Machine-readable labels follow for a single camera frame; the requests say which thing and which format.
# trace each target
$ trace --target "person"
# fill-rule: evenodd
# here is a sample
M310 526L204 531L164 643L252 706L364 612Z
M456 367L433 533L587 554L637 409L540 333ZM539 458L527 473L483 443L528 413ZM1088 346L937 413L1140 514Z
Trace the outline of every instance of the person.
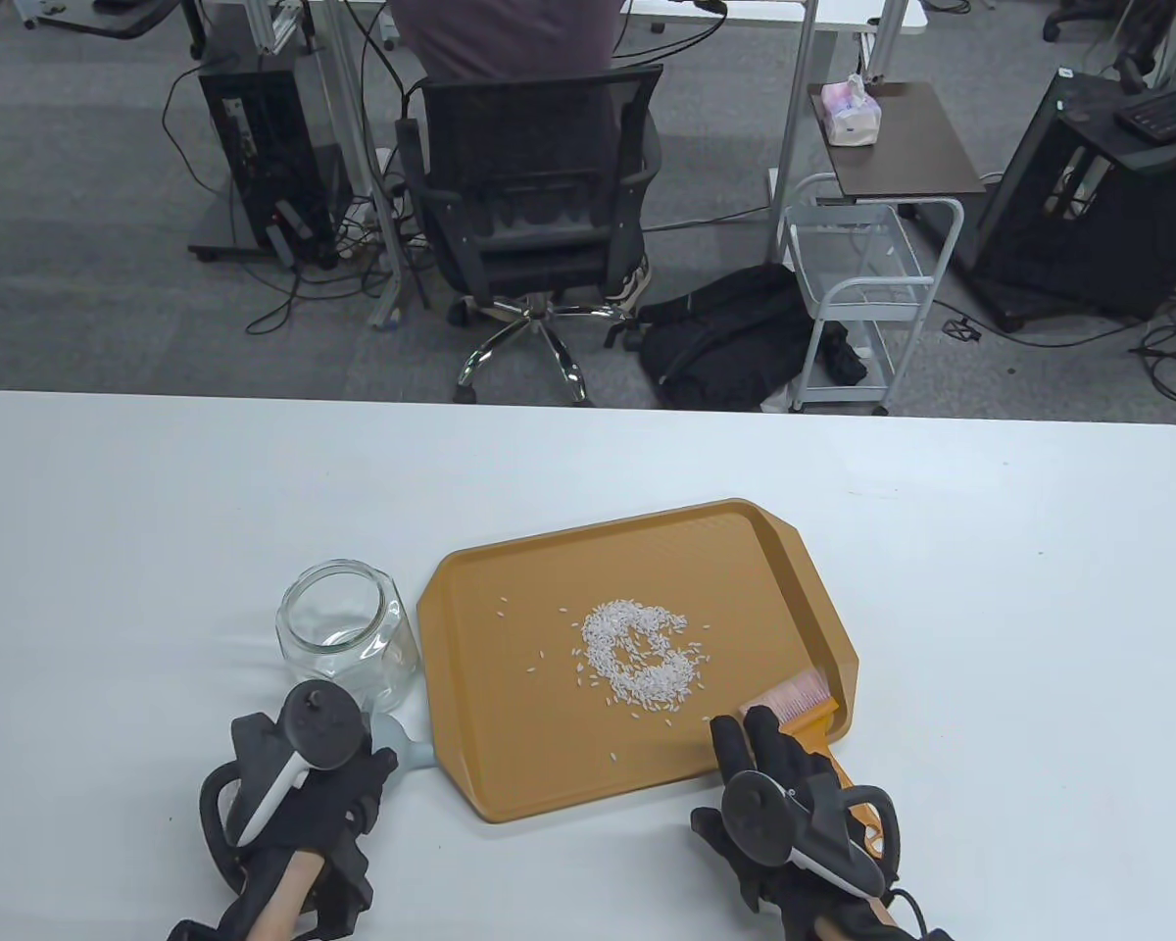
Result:
M714 755L723 783L741 770L755 767L776 780L786 789L802 788L803 780L816 774L835 773L829 759L804 752L797 740L780 730L780 721L768 707L754 707L744 716L743 730L735 718L720 715L709 722ZM267 890L268 901L260 913L246 906L246 893L223 915L216 929L195 922L180 922L171 941L292 941L296 919L309 893L322 877L328 847L336 846L349 829L349 810L356 794L366 788L380 787L395 770L396 756L392 749L379 749L373 755L360 755L349 766L336 772L315 772L319 779L312 787L293 792L272 816L253 848L256 856L274 855L279 860L275 877ZM847 941L915 941L914 936L896 925L884 923L878 910L862 897L840 890L820 875L800 869L790 861L784 866L768 867L750 860L727 833L722 814L714 807L691 810L691 830L727 861L736 875L740 895L757 913L760 902L770 902L780 909L784 941L808 941L829 936L827 925ZM851 837L864 846L864 828L847 812ZM884 873L890 901L896 873ZM920 917L924 941L950 941L941 929L928 932ZM245 928L235 929L239 925Z
M620 0L390 0L401 40L427 78L541 80L607 72ZM650 285L641 256L619 294L606 301L632 313ZM508 319L502 311L486 311Z

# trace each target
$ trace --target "rice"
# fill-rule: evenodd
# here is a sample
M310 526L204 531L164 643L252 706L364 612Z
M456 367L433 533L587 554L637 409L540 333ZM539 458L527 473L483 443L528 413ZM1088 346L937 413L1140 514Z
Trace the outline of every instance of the rice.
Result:
M699 667L709 660L700 647L673 646L673 636L687 627L687 618L659 606L624 600L597 605L581 632L592 676L608 681L620 703L674 712L691 695Z

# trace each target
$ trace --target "plastic tray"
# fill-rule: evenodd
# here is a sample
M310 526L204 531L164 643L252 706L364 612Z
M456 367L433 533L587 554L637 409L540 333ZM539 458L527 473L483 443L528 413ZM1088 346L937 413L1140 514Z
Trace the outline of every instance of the plastic tray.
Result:
M575 625L615 599L684 615L674 642L709 655L679 712L607 705L576 672ZM842 705L829 739L853 716L857 658L802 539L739 499L455 552L419 622L436 758L494 823L704 774L704 716L804 668Z

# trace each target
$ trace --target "empty glass jar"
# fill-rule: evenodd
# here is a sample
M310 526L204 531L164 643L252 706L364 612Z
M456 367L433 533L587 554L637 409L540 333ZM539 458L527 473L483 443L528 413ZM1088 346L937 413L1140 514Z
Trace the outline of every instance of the empty glass jar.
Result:
M419 649L396 585L365 561L323 561L301 573L274 627L296 681L336 682L365 712L394 709L417 673Z

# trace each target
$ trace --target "white desk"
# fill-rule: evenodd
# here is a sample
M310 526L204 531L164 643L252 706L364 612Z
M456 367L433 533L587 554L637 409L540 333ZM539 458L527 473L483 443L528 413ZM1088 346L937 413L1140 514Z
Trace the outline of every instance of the white desk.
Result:
M1176 937L1176 427L0 393L0 941L216 920L198 788L282 700L306 566L413 605L455 548L727 496L807 539L861 655L838 755L933 925ZM490 827L408 776L356 936L780 941L687 832L716 793Z
M867 21L880 16L883 0L821 0L820 29L829 33L869 33ZM627 9L627 0L623 0ZM796 0L727 0L727 27L793 27L802 22L804 6ZM662 22L714 22L716 14L706 13L691 5L691 0L636 0L632 16ZM907 6L902 32L923 33L928 28L928 14L923 5L914 1Z

